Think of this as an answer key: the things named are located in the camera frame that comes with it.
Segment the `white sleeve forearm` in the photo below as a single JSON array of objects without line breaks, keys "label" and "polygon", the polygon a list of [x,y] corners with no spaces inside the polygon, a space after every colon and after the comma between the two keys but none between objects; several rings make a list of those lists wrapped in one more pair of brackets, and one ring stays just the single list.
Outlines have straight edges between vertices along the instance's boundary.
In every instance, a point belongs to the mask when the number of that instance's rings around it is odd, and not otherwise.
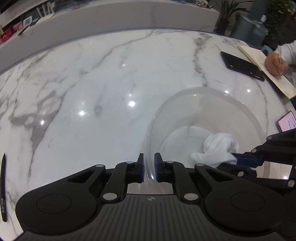
[{"label": "white sleeve forearm", "polygon": [[276,48],[276,52],[281,59],[286,61],[289,65],[295,65],[296,62],[296,40],[291,43],[283,44]]}]

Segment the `person's writing hand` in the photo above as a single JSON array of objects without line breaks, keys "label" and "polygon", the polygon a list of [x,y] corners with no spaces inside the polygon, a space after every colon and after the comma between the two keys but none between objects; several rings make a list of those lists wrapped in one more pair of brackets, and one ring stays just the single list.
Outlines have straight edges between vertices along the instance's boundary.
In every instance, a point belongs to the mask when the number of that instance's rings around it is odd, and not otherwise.
[{"label": "person's writing hand", "polygon": [[278,61],[278,53],[270,53],[266,60],[265,60],[265,67],[268,70],[268,72],[274,76],[280,76],[285,71],[288,70],[289,65],[286,61],[282,59],[281,63],[281,71],[279,69],[279,61]]}]

